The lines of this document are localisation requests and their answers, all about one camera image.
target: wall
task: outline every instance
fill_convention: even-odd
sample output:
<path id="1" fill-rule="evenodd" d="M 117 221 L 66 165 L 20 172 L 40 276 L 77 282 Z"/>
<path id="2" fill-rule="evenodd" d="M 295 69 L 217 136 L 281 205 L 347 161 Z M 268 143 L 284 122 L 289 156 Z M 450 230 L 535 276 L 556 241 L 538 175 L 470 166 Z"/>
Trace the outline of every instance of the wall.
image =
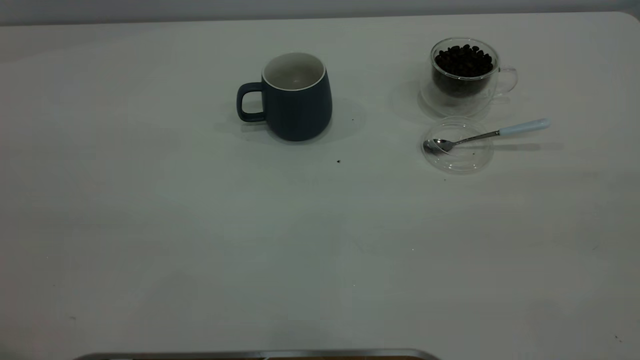
<path id="1" fill-rule="evenodd" d="M 632 8 L 640 0 L 0 0 L 0 25 Z"/>

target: glass cup handle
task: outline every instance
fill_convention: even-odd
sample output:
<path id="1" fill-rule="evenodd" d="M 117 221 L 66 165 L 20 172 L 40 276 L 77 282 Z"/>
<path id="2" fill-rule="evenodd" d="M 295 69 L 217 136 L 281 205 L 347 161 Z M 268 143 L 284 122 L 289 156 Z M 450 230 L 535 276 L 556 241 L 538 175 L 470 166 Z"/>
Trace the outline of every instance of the glass cup handle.
<path id="1" fill-rule="evenodd" d="M 504 74 L 505 77 L 510 78 L 507 83 L 499 83 L 498 87 L 495 89 L 494 96 L 503 96 L 504 94 L 512 91 L 518 84 L 518 71 L 513 66 L 501 66 L 498 71 L 501 74 Z"/>

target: spoon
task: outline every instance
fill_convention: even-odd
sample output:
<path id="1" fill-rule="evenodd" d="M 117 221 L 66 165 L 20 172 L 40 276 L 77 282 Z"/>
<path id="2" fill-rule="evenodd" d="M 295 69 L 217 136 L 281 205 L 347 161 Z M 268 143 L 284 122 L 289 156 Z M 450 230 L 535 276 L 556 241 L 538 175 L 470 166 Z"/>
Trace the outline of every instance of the spoon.
<path id="1" fill-rule="evenodd" d="M 443 139 L 433 139 L 433 145 L 430 144 L 430 141 L 425 141 L 422 146 L 425 150 L 429 151 L 431 154 L 438 154 L 439 152 L 449 152 L 456 145 L 460 145 L 465 142 L 472 142 L 480 139 L 491 138 L 494 136 L 507 136 L 513 134 L 527 133 L 529 131 L 536 131 L 546 129 L 551 126 L 551 121 L 549 119 L 539 119 L 533 121 L 523 122 L 522 124 L 503 127 L 500 130 L 492 131 L 491 133 L 486 133 L 478 136 L 473 136 L 472 138 L 462 139 L 457 142 L 450 142 L 448 140 Z"/>

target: white table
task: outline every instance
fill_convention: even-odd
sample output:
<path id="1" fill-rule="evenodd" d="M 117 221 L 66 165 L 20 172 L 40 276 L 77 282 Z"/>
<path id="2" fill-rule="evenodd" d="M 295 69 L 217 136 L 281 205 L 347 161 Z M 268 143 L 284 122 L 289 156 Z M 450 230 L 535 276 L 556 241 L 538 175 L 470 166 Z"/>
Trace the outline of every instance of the white table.
<path id="1" fill-rule="evenodd" d="M 431 46 L 518 68 L 488 168 L 418 151 Z M 0 358 L 416 348 L 640 354 L 640 24 L 622 13 L 0 29 Z M 236 115 L 272 57 L 328 67 L 286 144 Z M 254 108 L 257 96 L 247 99 Z"/>

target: glass cup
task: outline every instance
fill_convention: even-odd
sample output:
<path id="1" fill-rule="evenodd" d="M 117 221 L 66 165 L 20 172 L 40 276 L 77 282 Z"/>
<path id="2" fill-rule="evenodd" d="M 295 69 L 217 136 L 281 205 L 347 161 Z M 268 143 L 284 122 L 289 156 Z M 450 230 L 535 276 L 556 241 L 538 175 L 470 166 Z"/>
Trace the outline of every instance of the glass cup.
<path id="1" fill-rule="evenodd" d="M 493 69 L 481 76 L 468 78 L 442 70 L 436 63 L 440 51 L 453 46 L 478 46 L 492 57 Z M 498 84 L 500 73 L 509 81 Z M 501 66 L 498 52 L 488 44 L 472 38 L 448 38 L 436 44 L 420 79 L 420 94 L 424 102 L 443 116 L 471 116 L 489 105 L 493 98 L 510 92 L 518 83 L 518 72 L 513 67 Z"/>

